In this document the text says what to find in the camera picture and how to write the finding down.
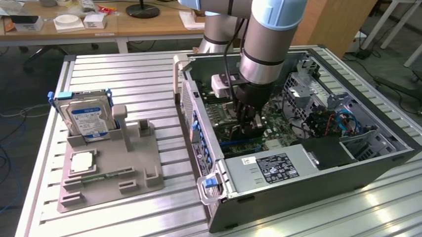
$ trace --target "hard drive label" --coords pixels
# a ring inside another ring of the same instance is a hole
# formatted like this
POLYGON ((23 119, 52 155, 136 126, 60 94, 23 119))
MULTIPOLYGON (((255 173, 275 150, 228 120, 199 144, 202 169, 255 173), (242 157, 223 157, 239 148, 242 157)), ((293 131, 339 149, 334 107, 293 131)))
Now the hard drive label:
POLYGON ((100 119, 100 115, 102 110, 99 107, 72 111, 79 131, 84 137, 102 137, 108 133, 107 124, 100 119))
POLYGON ((299 173, 286 153, 256 159, 256 163, 262 170, 264 180, 270 184, 299 177, 299 173))

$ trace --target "red wire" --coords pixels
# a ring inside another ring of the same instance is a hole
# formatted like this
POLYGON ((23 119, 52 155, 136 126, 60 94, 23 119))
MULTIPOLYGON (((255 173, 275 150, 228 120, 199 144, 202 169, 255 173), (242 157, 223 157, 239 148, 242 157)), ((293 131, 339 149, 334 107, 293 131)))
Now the red wire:
POLYGON ((329 132, 329 127, 330 127, 330 122, 331 122, 331 118, 333 118, 334 115, 330 115, 330 118, 329 118, 329 122, 327 122, 327 128, 325 129, 325 136, 327 135, 327 132, 329 132))

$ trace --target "black lamp base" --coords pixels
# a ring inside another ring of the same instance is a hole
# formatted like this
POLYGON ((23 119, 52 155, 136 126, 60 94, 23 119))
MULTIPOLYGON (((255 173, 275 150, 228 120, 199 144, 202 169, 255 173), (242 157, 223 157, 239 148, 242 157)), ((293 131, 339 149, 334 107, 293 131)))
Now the black lamp base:
POLYGON ((140 4, 136 4, 126 8, 126 13, 136 18, 154 18, 159 15, 159 8, 146 4, 144 9, 142 9, 140 4))

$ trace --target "aluminum extrusion table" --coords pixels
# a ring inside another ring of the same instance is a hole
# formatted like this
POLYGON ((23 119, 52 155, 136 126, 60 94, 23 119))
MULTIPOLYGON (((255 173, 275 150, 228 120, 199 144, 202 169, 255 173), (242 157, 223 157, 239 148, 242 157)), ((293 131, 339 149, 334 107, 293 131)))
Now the aluminum extrusion table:
MULTIPOLYGON (((313 46, 365 96, 422 144, 422 128, 334 56, 313 46)), ((63 63, 56 93, 110 87, 126 104, 127 122, 150 118, 156 128, 166 188, 59 213, 67 128, 51 109, 16 236, 279 237, 386 236, 422 233, 422 156, 369 186, 235 229, 210 234, 172 100, 172 57, 190 51, 77 56, 63 63)), ((342 86, 322 72, 334 93, 342 86)))

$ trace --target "white label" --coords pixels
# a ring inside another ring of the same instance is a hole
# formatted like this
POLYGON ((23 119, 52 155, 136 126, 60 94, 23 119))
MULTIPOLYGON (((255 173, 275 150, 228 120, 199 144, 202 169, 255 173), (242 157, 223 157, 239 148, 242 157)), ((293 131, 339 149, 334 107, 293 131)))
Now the white label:
POLYGON ((100 119, 100 115, 102 110, 99 107, 72 111, 80 134, 84 137, 96 138, 108 133, 107 124, 100 119))
POLYGON ((256 163, 256 158, 255 157, 242 158, 242 162, 243 162, 244 165, 254 164, 254 163, 256 163))
POLYGON ((96 33, 95 36, 114 36, 114 33, 96 33))

